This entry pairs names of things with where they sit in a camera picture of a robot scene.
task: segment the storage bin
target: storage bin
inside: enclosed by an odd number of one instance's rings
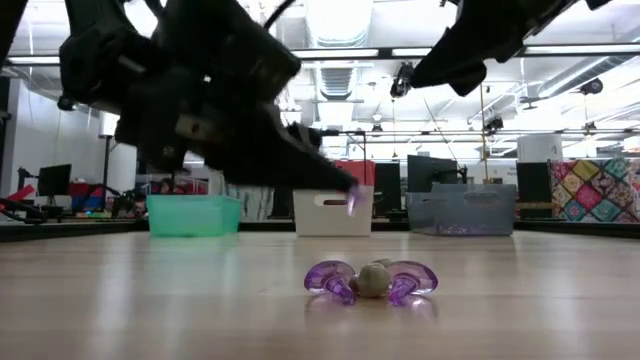
[[[225,196],[150,195],[152,237],[214,237],[238,231],[242,204]]]
[[[364,199],[354,216],[347,213],[346,194],[323,191],[294,191],[298,236],[369,236],[373,215],[373,186],[361,186]]]
[[[515,185],[434,184],[431,193],[407,193],[412,231],[437,236],[509,236]]]
[[[71,198],[71,208],[77,209],[81,204],[82,208],[80,211],[92,211],[99,209],[102,206],[102,196],[90,196],[87,198],[87,201],[84,201],[84,196],[74,196]]]

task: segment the ceiling duct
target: ceiling duct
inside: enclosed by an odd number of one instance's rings
[[[640,27],[637,27],[633,31],[627,33],[625,36],[619,39],[618,42],[640,42]],[[540,99],[546,99],[561,95],[626,63],[634,57],[635,55],[587,58],[570,67],[566,71],[563,71],[558,76],[542,83],[537,88],[537,95]]]
[[[306,0],[306,25],[311,48],[365,47],[373,0]],[[354,62],[345,62],[344,68],[314,70],[318,97],[344,101],[353,93],[359,76]],[[353,116],[353,103],[318,104],[318,115],[323,123],[346,124]]]

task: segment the gray plastic bin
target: gray plastic bin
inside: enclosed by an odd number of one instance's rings
[[[515,185],[434,184],[431,193],[407,193],[412,231],[437,236],[509,236]]]

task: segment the green plastic bin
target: green plastic bin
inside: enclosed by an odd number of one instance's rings
[[[147,197],[152,237],[216,237],[238,232],[239,200],[209,195]]]

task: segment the white storage bin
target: white storage bin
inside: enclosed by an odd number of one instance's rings
[[[294,191],[298,236],[369,236],[373,215],[373,186],[360,187],[364,199],[354,216],[347,214],[347,195],[323,191]]]

